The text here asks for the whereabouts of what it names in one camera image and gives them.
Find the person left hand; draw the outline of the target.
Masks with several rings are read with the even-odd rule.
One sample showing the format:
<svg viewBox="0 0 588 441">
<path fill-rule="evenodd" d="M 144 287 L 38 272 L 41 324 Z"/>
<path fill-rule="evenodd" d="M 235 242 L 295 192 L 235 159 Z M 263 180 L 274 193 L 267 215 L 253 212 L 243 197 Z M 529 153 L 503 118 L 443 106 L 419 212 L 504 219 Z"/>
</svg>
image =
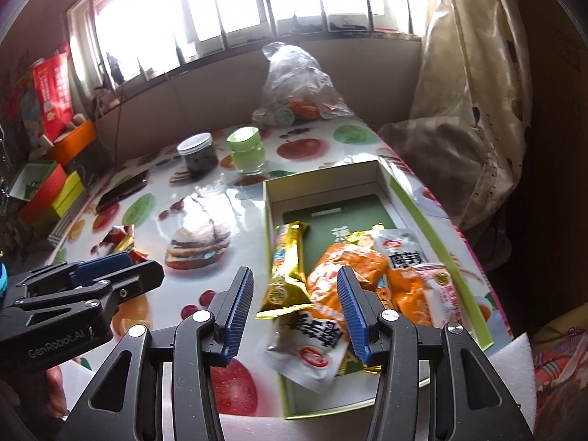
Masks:
<svg viewBox="0 0 588 441">
<path fill-rule="evenodd" d="M 31 375 L 34 405 L 42 415 L 61 418 L 69 412 L 60 366 Z"/>
</svg>

